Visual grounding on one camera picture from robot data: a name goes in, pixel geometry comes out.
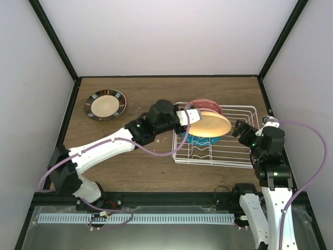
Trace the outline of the yellow plate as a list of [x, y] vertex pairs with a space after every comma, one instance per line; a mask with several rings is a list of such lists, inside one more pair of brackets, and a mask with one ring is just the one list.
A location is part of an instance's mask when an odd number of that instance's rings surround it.
[[190, 125], [189, 134], [201, 138], [214, 138], [231, 131], [232, 125], [223, 115], [210, 111], [200, 113], [201, 119]]

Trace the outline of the teal plate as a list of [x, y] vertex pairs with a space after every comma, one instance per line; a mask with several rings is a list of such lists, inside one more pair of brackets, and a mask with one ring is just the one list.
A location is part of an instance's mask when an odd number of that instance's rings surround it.
[[184, 138], [186, 136], [186, 132], [183, 132], [181, 134], [182, 140], [181, 145], [184, 145], [185, 143], [191, 144], [194, 146], [210, 146], [213, 145], [221, 140], [220, 136], [217, 137], [199, 137], [192, 134], [189, 134], [186, 138], [186, 140], [183, 142]]

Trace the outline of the dark striped rim plate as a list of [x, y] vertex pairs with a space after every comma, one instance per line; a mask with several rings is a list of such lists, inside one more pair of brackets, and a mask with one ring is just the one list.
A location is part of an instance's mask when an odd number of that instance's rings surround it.
[[86, 115], [95, 121], [109, 121], [120, 116], [126, 109], [127, 100], [117, 90], [105, 89], [92, 94], [84, 104]]

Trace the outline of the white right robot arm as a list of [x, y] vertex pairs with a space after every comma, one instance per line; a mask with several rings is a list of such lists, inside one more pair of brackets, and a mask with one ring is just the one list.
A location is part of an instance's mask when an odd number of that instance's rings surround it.
[[298, 249], [291, 206], [293, 180], [290, 166], [283, 155], [285, 133], [273, 117], [265, 117], [257, 129], [237, 120], [232, 135], [250, 149], [250, 161], [266, 205], [253, 184], [237, 183], [231, 196], [232, 206], [243, 210], [248, 221], [255, 249]]

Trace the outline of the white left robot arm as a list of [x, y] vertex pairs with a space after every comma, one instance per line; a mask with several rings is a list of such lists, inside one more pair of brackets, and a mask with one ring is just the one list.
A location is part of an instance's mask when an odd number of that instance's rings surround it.
[[87, 202], [94, 210], [101, 210], [106, 204], [104, 192], [99, 183], [84, 177], [84, 172], [109, 158], [138, 148], [157, 155], [145, 145], [154, 142], [157, 135], [165, 132], [188, 134], [191, 123], [200, 119], [198, 110], [180, 109], [178, 105], [161, 99], [148, 112], [105, 138], [71, 149], [62, 145], [54, 151], [54, 165], [46, 173], [54, 185], [53, 192], [73, 195]]

